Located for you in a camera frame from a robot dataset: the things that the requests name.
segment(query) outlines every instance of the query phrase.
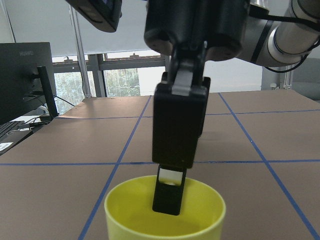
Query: black keyboard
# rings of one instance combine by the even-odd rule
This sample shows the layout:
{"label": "black keyboard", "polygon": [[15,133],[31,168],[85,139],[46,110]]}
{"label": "black keyboard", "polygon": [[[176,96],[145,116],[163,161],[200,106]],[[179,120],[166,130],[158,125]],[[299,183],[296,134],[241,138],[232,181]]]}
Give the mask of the black keyboard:
{"label": "black keyboard", "polygon": [[8,121],[2,125],[0,125],[0,138],[2,138],[7,133],[18,130],[19,125],[24,124],[24,121]]}

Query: cup rim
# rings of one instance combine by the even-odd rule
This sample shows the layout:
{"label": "cup rim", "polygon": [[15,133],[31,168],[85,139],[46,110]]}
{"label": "cup rim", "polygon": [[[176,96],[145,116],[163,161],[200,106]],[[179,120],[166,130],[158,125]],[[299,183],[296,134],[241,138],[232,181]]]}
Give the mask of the cup rim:
{"label": "cup rim", "polygon": [[202,229],[200,231],[197,231],[197,232],[194,232],[194,233],[189,233],[189,234],[185,234],[185,235],[180,235],[180,236],[159,236],[159,235],[150,235],[150,234],[146,234],[146,233],[142,233],[142,232],[139,232],[139,231],[135,231],[135,230],[132,230],[126,226],[124,226],[123,224],[119,223],[110,213],[110,211],[108,210],[107,208],[107,201],[109,199],[109,196],[111,195],[111,193],[113,191],[116,190],[117,187],[121,186],[121,185],[124,185],[126,184],[127,182],[131,182],[131,181],[134,181],[134,180],[137,180],[137,179],[141,179],[141,178],[156,178],[157,176],[156,175],[147,175],[147,176],[140,176],[140,177],[135,177],[135,178],[132,178],[132,179],[129,179],[129,180],[126,180],[120,184],[118,184],[117,186],[115,186],[113,189],[111,189],[109,191],[109,193],[106,195],[105,197],[105,200],[104,200],[104,210],[105,210],[105,213],[107,215],[107,217],[109,217],[118,227],[132,233],[132,234],[135,234],[135,235],[139,235],[140,237],[148,237],[149,239],[155,239],[155,240],[158,240],[158,239],[163,239],[163,240],[179,240],[181,239],[181,237],[184,237],[184,238],[190,238],[190,237],[196,237],[196,236],[199,236],[201,234],[204,234],[206,232],[209,232],[211,229],[215,228],[216,226],[218,226],[222,221],[223,219],[225,218],[225,215],[226,215],[226,203],[224,201],[224,199],[222,198],[222,196],[220,195],[219,192],[217,192],[214,188],[212,188],[211,186],[209,186],[208,184],[205,184],[204,182],[201,182],[201,181],[198,181],[198,180],[195,180],[193,178],[189,178],[189,177],[186,177],[186,179],[189,179],[189,180],[192,180],[192,181],[195,181],[195,182],[198,182],[200,184],[203,184],[205,185],[206,187],[209,187],[210,189],[212,189],[217,195],[218,197],[221,199],[222,201],[222,213],[220,215],[220,217],[210,226],[208,226],[207,228],[205,229]]}

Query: yellow bowl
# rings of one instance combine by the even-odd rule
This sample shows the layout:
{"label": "yellow bowl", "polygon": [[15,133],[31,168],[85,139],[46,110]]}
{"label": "yellow bowl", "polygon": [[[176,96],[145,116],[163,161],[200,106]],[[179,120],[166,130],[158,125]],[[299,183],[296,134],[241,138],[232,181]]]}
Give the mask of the yellow bowl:
{"label": "yellow bowl", "polygon": [[226,204],[210,186],[185,179],[180,215],[152,210],[157,176],[125,181],[105,198],[109,240],[219,240]]}

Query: computer monitor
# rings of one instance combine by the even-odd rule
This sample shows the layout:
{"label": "computer monitor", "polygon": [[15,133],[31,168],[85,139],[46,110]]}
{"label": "computer monitor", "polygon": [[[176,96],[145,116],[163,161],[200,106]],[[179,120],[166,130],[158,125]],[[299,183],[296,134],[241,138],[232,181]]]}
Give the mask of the computer monitor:
{"label": "computer monitor", "polygon": [[49,42],[0,43],[0,124],[47,103],[58,116]]}

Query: table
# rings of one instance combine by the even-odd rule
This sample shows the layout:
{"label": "table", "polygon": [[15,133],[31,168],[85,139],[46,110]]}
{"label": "table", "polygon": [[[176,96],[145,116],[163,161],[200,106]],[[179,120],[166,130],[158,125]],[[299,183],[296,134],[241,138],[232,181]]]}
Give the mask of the table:
{"label": "table", "polygon": [[[157,173],[152,106],[85,99],[1,156],[0,239],[108,239],[108,191]],[[225,199],[222,239],[319,240],[319,143],[320,104],[293,90],[211,93],[187,177]]]}

